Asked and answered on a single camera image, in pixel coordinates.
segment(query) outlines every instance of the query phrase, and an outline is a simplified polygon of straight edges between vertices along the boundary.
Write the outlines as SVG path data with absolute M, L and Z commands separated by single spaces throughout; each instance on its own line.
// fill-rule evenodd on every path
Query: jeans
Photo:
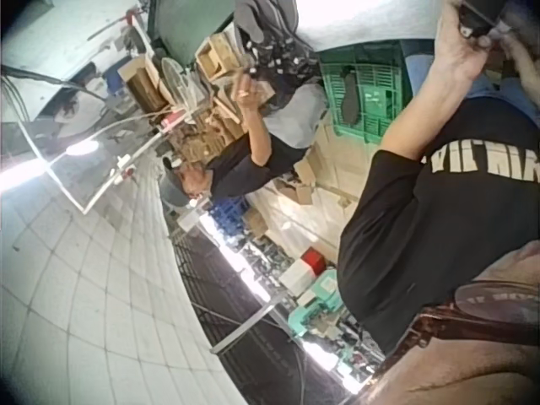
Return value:
M 425 40 L 402 40 L 401 43 L 403 53 L 405 54 L 408 75 L 411 80 L 411 86 L 413 87 L 413 94 L 416 95 L 428 76 L 428 71 L 431 68 L 435 56 L 433 53 L 427 54 L 429 51 L 426 49 Z M 420 49 L 424 49 L 425 53 L 414 54 L 415 50 L 422 52 Z M 495 99 L 504 100 L 512 104 L 540 126 L 540 110 L 529 99 L 527 93 L 525 93 L 519 78 L 503 78 L 500 84 L 500 90 L 497 90 L 488 77 L 485 74 L 481 74 L 480 77 L 472 83 L 466 96 L 467 99 L 478 97 L 493 97 Z

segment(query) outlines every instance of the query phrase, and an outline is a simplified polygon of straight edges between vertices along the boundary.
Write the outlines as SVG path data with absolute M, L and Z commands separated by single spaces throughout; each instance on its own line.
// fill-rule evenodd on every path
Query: wooden crate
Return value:
M 210 35 L 198 49 L 195 58 L 210 82 L 240 67 L 238 58 L 224 33 Z

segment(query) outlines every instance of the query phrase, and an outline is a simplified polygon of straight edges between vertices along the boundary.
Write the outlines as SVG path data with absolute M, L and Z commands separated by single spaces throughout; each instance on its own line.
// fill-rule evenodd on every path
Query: white tile wall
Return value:
M 121 405 L 151 404 L 141 364 L 117 354 L 107 354 L 116 402 Z
M 14 364 L 28 309 L 5 289 L 0 289 L 0 294 L 2 295 L 0 367 L 2 367 L 2 375 L 9 375 Z
M 32 222 L 30 228 L 49 249 L 54 249 L 68 224 L 69 215 L 58 204 L 51 202 Z
M 27 403 L 68 404 L 68 335 L 30 312 L 13 381 Z
M 152 302 L 150 301 L 149 285 L 147 281 L 136 273 L 130 274 L 132 286 L 132 304 L 135 308 L 152 314 Z
M 105 352 L 73 336 L 67 352 L 71 404 L 114 404 Z
M 86 342 L 105 346 L 105 291 L 85 278 L 78 281 L 69 331 Z
M 61 329 L 67 330 L 77 274 L 58 256 L 52 255 L 32 300 L 32 309 Z
M 161 347 L 165 354 L 166 363 L 171 367 L 187 369 L 189 364 L 187 363 L 186 356 L 184 355 L 178 337 L 176 336 L 175 328 L 171 324 L 160 320 L 157 320 L 155 323 L 158 329 Z
M 190 370 L 171 369 L 170 373 L 183 403 L 186 405 L 210 405 L 203 394 L 203 387 L 199 386 Z
M 138 358 L 133 332 L 132 310 L 129 305 L 117 300 L 112 295 L 107 295 L 105 331 L 107 350 L 134 359 Z
M 128 304 L 131 302 L 129 289 L 129 269 L 114 257 L 111 258 L 111 263 L 109 266 L 107 292 Z
M 104 195 L 120 231 L 44 177 L 3 196 L 1 370 L 27 403 L 246 405 L 189 303 L 153 170 Z
M 63 261 L 80 271 L 89 243 L 90 236 L 72 222 L 60 239 L 55 252 Z
M 95 239 L 92 239 L 84 257 L 81 273 L 87 279 L 104 289 L 107 286 L 110 257 L 110 253 Z
M 2 249 L 2 285 L 28 305 L 50 255 L 51 251 L 27 228 L 13 246 Z
M 137 340 L 138 357 L 150 363 L 164 364 L 155 319 L 139 310 L 133 310 L 133 326 Z
M 169 369 L 163 365 L 143 363 L 143 373 L 154 405 L 181 403 Z

